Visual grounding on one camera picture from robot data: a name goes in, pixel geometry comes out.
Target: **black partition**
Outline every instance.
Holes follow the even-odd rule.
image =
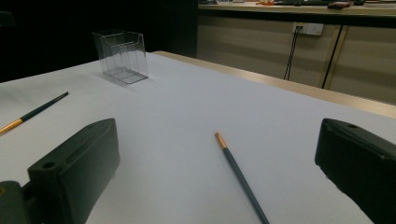
[[[196,0],[1,1],[16,26],[0,26],[0,82],[98,59],[92,32],[141,33],[146,51],[195,57]]]

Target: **clear plastic container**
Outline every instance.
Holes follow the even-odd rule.
[[[104,74],[128,84],[149,77],[143,35],[115,29],[92,35]]]

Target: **wall socket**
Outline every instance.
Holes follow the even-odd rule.
[[[291,32],[294,33],[298,26],[303,27],[303,29],[299,31],[300,35],[321,35],[324,25],[322,23],[308,23],[308,22],[295,21],[293,23],[293,28]]]

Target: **white tabletop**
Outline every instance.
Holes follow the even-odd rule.
[[[124,85],[99,62],[0,84],[0,181],[84,126],[115,118],[120,167],[87,223],[260,223],[214,136],[220,131],[270,223],[372,223],[314,163],[320,123],[340,119],[396,143],[396,119],[148,54]]]

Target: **black stick with gold tip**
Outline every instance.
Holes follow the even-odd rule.
[[[246,195],[248,196],[248,199],[250,200],[251,205],[253,206],[254,210],[256,211],[257,216],[259,216],[260,221],[263,224],[269,224],[270,222],[268,221],[267,217],[265,216],[264,212],[262,211],[262,208],[260,207],[259,202],[257,202],[257,199],[253,194],[253,191],[251,191],[250,186],[248,185],[248,182],[246,181],[244,175],[242,174],[242,171],[239,169],[239,166],[236,163],[235,159],[233,158],[233,154],[231,154],[230,149],[227,148],[227,145],[225,144],[224,139],[222,138],[221,134],[219,132],[216,132],[215,136],[219,140],[219,144],[220,144],[221,148],[223,149],[224,155],[227,158],[228,163],[231,165],[231,168],[233,168],[233,172],[235,173],[236,177],[238,178],[239,183],[242,185],[242,188],[244,189]]]
[[[64,98],[66,95],[68,95],[68,94],[69,94],[69,92],[67,91],[67,92],[65,92],[64,94],[62,94],[62,95],[56,97],[55,99],[49,101],[48,103],[46,103],[46,104],[44,104],[44,105],[38,107],[38,108],[35,109],[35,110],[32,110],[31,112],[29,112],[29,113],[27,113],[27,114],[25,114],[25,115],[23,115],[23,116],[20,117],[19,119],[16,119],[16,120],[12,121],[12,122],[9,123],[6,127],[0,129],[0,135],[3,134],[3,133],[6,133],[6,132],[8,132],[9,130],[11,130],[11,129],[17,127],[18,125],[20,125],[20,124],[22,124],[22,123],[24,123],[26,120],[28,120],[28,119],[34,117],[35,115],[37,115],[37,114],[40,113],[41,111],[47,109],[47,108],[50,107],[51,105],[53,105],[53,104],[55,104],[56,102],[58,102],[58,101],[60,101],[61,99],[63,99],[63,98]]]

